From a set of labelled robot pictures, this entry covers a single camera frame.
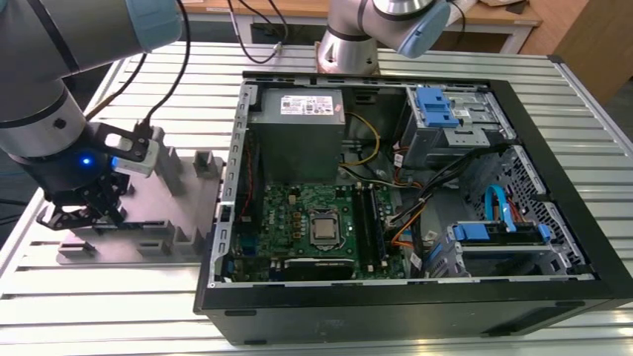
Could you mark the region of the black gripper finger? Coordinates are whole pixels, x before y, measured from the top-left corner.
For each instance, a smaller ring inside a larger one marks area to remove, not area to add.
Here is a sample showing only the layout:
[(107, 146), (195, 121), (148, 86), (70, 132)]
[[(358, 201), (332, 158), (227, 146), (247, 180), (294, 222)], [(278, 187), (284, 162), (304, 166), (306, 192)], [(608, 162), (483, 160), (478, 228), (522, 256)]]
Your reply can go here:
[(66, 211), (52, 203), (46, 205), (36, 216), (36, 222), (54, 231), (92, 226), (98, 219), (99, 212), (90, 207)]
[(119, 211), (122, 196), (128, 193), (130, 176), (126, 174), (103, 174), (87, 188), (87, 206), (100, 218), (115, 226), (126, 221)]

